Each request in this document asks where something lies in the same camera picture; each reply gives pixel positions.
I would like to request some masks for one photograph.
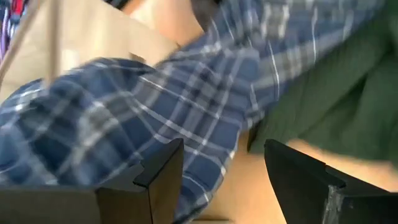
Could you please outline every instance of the blue plaid shirt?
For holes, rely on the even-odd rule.
[[[99,58],[48,88],[30,82],[0,107],[0,184],[100,184],[183,138],[175,222],[187,222],[220,186],[239,133],[376,8],[225,1],[205,35],[155,68]]]

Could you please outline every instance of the tan surface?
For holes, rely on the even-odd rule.
[[[61,39],[58,59],[50,53],[49,0],[45,0],[21,43],[13,43],[15,55],[3,81],[0,100],[19,86],[50,74],[49,64],[59,60],[59,73],[96,57],[129,58],[130,52],[154,65],[178,48],[178,45],[129,18],[109,4],[98,0],[61,1]]]
[[[264,158],[248,154],[247,142],[244,133],[224,182],[200,218],[229,218],[236,224],[285,223]]]
[[[236,224],[283,224],[285,220],[269,182],[264,158],[247,153],[247,140],[245,133],[224,182],[200,218],[229,218]],[[398,191],[398,175],[388,163],[321,152],[299,140],[290,142],[289,146],[378,187]]]
[[[125,12],[151,29],[155,29],[180,46],[189,44],[203,33],[189,0],[143,0]]]

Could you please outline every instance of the green fabric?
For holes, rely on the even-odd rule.
[[[372,21],[303,74],[259,127],[266,139],[304,139],[339,154],[398,164],[398,7]]]

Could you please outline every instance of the black plastic piece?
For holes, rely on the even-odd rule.
[[[98,187],[2,187],[1,224],[169,224],[182,181],[183,141]]]
[[[398,223],[398,194],[275,140],[265,143],[272,188],[288,224]]]

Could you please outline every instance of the clothing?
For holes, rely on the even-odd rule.
[[[28,0],[0,0],[0,62],[6,55],[21,17],[26,13]]]
[[[266,139],[300,138],[327,151],[398,166],[398,2],[303,74],[261,123]]]
[[[102,58],[45,90],[28,83],[0,107],[0,183],[100,184],[183,138],[175,222],[187,222],[220,186],[241,130],[376,8],[225,1],[205,35],[155,68]]]

